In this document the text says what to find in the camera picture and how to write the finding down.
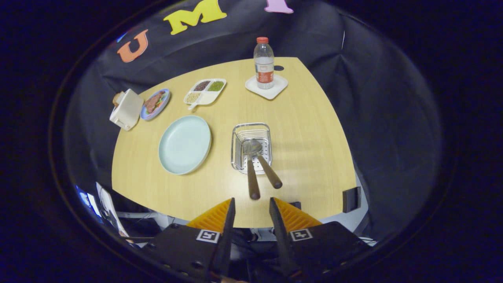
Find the blue plate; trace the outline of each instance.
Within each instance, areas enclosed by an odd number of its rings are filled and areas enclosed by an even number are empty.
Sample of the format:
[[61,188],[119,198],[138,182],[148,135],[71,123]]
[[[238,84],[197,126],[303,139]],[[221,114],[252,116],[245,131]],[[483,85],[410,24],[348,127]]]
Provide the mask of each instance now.
[[171,123],[160,138],[159,160],[166,171],[187,174],[204,162],[210,146],[208,123],[199,116],[184,116]]
[[152,94],[150,97],[156,95],[160,91],[165,91],[165,93],[163,94],[163,97],[162,97],[162,103],[157,108],[155,108],[152,113],[150,113],[150,114],[147,113],[147,109],[145,108],[145,104],[143,104],[143,107],[141,107],[140,117],[143,120],[152,120],[152,119],[154,119],[154,117],[156,117],[157,115],[159,115],[159,113],[166,107],[166,104],[170,101],[171,94],[170,94],[170,90],[169,89],[158,90],[154,94]]

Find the white toaster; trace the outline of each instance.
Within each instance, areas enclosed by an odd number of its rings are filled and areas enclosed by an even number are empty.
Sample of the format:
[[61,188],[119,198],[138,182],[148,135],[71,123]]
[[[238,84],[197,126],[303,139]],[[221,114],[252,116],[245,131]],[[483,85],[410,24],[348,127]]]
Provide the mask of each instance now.
[[119,106],[114,107],[114,110],[112,110],[110,121],[129,131],[138,122],[141,107],[143,106],[143,98],[128,89],[125,93],[121,93],[116,102]]

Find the meat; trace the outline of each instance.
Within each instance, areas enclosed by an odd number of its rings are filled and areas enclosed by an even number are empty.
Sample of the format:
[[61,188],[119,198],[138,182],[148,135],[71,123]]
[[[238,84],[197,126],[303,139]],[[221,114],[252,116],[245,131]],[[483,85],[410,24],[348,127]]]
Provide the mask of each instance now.
[[148,113],[152,113],[154,111],[155,105],[157,104],[157,102],[159,102],[159,99],[162,97],[163,94],[164,91],[160,91],[156,95],[152,96],[147,101],[145,101],[145,108],[147,109]]

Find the wire basket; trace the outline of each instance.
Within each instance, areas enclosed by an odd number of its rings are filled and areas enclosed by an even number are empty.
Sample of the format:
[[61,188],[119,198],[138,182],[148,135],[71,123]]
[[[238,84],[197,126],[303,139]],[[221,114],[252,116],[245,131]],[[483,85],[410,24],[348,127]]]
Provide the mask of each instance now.
[[[243,142],[256,139],[262,144],[262,154],[269,166],[273,163],[271,150],[271,131],[265,123],[239,124],[232,130],[232,143],[230,148],[230,163],[232,167],[243,174],[248,174],[248,155],[244,154]],[[264,174],[264,169],[257,157],[253,157],[255,173]]]

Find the yellow letter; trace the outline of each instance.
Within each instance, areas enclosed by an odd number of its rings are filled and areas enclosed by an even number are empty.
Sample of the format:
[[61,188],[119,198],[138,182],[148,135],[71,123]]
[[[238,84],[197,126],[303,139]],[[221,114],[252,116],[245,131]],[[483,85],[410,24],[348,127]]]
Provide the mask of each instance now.
[[187,26],[182,25],[182,22],[193,27],[196,26],[201,14],[203,15],[201,23],[208,23],[227,17],[227,14],[222,13],[222,10],[220,10],[218,0],[202,0],[192,12],[178,10],[166,16],[164,20],[170,22],[173,29],[171,34],[174,35],[187,29]]

